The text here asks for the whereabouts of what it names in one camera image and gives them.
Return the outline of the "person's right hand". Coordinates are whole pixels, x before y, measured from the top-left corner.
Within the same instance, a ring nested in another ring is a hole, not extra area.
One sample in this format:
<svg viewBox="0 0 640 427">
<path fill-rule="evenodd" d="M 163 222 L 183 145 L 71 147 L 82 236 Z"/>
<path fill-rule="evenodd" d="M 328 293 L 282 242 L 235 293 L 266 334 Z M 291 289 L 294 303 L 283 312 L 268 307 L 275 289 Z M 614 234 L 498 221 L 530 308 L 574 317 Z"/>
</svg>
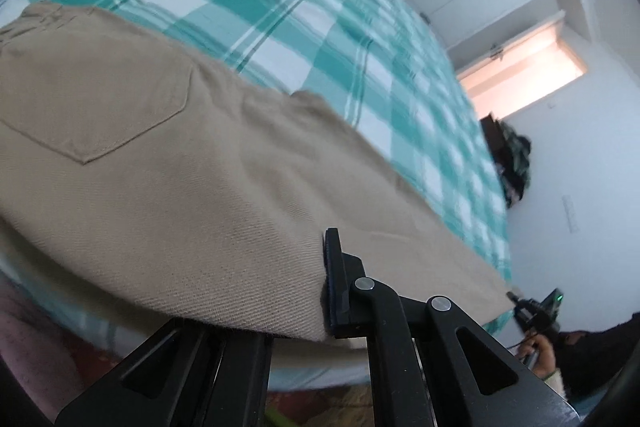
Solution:
<svg viewBox="0 0 640 427">
<path fill-rule="evenodd" d="M 553 346 L 544 335 L 535 334 L 525 338 L 518 346 L 516 357 L 520 361 L 534 357 L 536 361 L 530 370 L 540 379 L 546 379 L 556 371 Z"/>
</svg>

